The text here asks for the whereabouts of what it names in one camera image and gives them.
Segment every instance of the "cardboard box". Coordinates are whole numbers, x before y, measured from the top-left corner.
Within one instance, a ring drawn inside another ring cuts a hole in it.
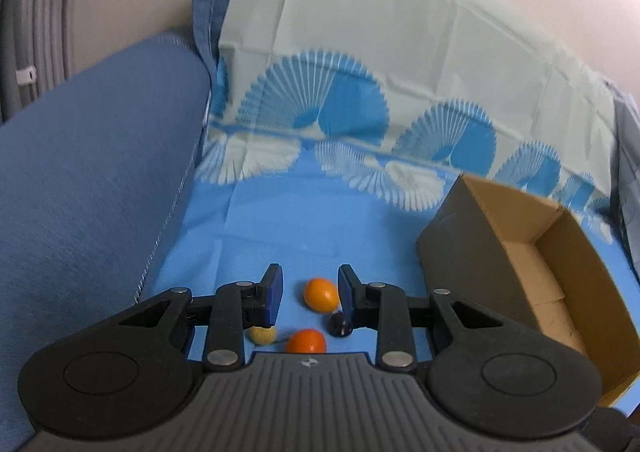
[[[430,289],[446,287],[589,356],[601,405],[640,375],[640,340],[618,289],[559,203],[462,175],[416,248]]]

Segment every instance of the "bedsheet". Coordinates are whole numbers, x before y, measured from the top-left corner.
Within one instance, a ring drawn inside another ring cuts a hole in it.
[[[572,209],[640,327],[640,287],[598,215],[611,191],[612,96],[505,6],[194,0],[194,36],[212,74],[202,162],[180,239],[145,296],[175,285],[211,294],[277,262],[286,337],[321,328],[302,287],[344,263],[364,282],[425,295],[415,240],[467,171]],[[369,329],[328,337],[329,352],[374,348]],[[618,408],[638,402],[633,385]]]

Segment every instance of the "round yellow object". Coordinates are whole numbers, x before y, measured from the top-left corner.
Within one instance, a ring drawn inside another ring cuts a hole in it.
[[[333,313],[340,304],[338,288],[330,280],[321,277],[306,283],[303,297],[306,305],[317,313]]]
[[[251,341],[257,346],[270,346],[276,341],[278,332],[276,326],[271,327],[249,327],[247,334]]]

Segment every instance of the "black ball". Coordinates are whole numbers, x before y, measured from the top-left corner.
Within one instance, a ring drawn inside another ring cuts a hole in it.
[[[353,327],[344,318],[344,313],[338,311],[329,318],[327,331],[332,337],[348,337],[353,333]]]

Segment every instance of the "red-orange ball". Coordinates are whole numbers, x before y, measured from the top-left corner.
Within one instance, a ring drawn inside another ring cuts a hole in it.
[[[302,331],[292,334],[289,338],[285,352],[300,353],[303,355],[325,353],[326,340],[324,340],[324,335],[320,331],[316,331],[315,329],[302,329]]]
[[[325,278],[312,278],[308,281],[303,297],[309,308],[323,314],[333,313],[340,303],[338,288]]]

